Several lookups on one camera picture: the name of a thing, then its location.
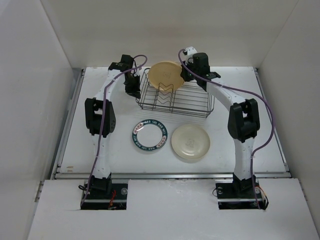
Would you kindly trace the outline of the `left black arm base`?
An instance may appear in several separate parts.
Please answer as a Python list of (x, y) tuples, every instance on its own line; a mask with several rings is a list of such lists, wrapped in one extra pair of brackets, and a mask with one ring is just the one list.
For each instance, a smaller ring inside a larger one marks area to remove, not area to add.
[(79, 185), (82, 190), (81, 210), (126, 210), (128, 183), (113, 183), (110, 177), (91, 177), (89, 184)]

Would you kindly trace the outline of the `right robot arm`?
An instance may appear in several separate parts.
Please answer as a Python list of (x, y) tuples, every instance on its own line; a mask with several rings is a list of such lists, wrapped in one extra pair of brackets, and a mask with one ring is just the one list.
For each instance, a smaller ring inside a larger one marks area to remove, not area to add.
[(193, 47), (179, 51), (185, 60), (179, 59), (184, 81), (196, 80), (205, 92), (214, 96), (227, 110), (227, 130), (235, 146), (235, 168), (233, 171), (232, 193), (243, 197), (253, 187), (251, 156), (257, 132), (260, 129), (258, 103), (255, 99), (245, 99), (231, 90), (221, 80), (217, 72), (212, 72), (209, 57), (204, 52), (197, 52)]

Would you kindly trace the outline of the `yellow plate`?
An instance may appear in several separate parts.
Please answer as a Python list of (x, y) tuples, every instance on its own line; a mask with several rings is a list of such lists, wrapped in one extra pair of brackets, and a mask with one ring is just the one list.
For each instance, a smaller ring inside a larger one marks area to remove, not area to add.
[(149, 83), (159, 91), (174, 92), (184, 84), (182, 67), (173, 61), (162, 61), (148, 71)]

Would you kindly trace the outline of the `cream plate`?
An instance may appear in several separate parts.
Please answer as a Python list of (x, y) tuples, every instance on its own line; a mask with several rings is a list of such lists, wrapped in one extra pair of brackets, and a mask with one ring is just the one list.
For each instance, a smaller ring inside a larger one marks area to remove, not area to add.
[(208, 133), (197, 124), (179, 126), (171, 136), (171, 146), (182, 162), (199, 162), (210, 150)]

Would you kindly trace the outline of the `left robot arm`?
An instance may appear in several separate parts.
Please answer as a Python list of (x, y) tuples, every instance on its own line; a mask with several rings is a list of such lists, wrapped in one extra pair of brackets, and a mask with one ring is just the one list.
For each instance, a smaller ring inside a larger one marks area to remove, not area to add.
[(112, 62), (108, 68), (106, 82), (93, 98), (87, 98), (84, 102), (85, 125), (96, 148), (86, 190), (95, 192), (103, 199), (109, 197), (112, 192), (108, 146), (110, 134), (116, 128), (116, 116), (111, 98), (112, 90), (117, 83), (124, 84), (127, 95), (136, 99), (141, 98), (140, 74), (135, 57), (123, 54), (119, 62)]

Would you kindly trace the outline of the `teal banded lettered plate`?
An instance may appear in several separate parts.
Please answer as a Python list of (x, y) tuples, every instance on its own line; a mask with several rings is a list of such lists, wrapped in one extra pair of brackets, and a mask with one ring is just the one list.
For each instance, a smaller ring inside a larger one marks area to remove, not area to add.
[(134, 124), (130, 139), (137, 153), (152, 155), (167, 145), (169, 132), (166, 125), (160, 120), (146, 118)]

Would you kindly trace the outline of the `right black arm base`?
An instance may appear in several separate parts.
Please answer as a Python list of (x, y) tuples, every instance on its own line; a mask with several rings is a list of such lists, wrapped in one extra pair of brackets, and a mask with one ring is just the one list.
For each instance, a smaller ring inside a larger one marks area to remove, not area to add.
[(269, 199), (258, 182), (254, 190), (251, 185), (243, 192), (237, 192), (232, 182), (217, 182), (214, 192), (220, 210), (266, 210), (269, 206)]

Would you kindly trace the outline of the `metal wire dish rack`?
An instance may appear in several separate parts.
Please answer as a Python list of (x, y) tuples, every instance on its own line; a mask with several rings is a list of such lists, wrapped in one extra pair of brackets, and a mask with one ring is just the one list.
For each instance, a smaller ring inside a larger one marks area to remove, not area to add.
[(140, 78), (140, 98), (135, 101), (143, 110), (207, 118), (215, 109), (215, 97), (196, 82), (186, 82), (177, 90), (173, 85), (153, 87), (147, 67)]

